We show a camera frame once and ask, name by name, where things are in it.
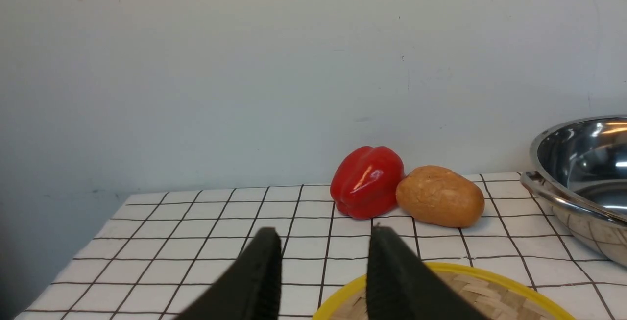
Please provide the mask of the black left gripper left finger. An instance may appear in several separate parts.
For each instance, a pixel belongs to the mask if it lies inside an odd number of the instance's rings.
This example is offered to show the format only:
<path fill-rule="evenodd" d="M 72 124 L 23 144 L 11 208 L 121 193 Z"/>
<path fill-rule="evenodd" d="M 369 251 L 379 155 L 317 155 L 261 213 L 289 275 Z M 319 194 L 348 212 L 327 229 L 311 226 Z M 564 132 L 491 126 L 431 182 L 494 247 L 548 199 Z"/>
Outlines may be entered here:
<path fill-rule="evenodd" d="M 282 249 L 275 228 L 262 227 L 218 280 L 177 320 L 277 320 Z"/>

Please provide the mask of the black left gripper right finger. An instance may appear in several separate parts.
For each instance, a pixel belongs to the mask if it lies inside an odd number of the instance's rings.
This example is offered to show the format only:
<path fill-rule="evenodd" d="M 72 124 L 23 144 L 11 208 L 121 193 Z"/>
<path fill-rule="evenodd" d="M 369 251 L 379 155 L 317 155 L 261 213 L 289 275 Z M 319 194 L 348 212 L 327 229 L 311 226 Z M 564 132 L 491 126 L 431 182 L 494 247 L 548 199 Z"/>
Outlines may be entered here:
<path fill-rule="evenodd" d="M 366 306 L 370 320 L 487 319 L 385 226 L 370 235 Z"/>

